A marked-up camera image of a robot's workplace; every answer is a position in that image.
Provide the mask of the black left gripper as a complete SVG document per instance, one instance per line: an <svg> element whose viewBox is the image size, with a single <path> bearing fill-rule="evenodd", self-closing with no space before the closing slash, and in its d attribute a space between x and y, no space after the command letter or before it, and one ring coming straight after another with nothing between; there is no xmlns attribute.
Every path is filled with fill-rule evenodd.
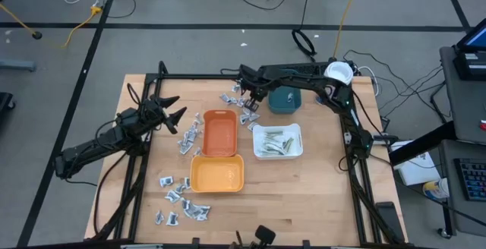
<svg viewBox="0 0 486 249"><path fill-rule="evenodd" d="M144 100L140 109L141 126L143 128L156 128L159 125L165 125L171 134L177 134L176 127L187 108L183 107L169 116L164 112L164 109L170 107L178 100L179 96L168 98L154 96L153 99Z"/></svg>

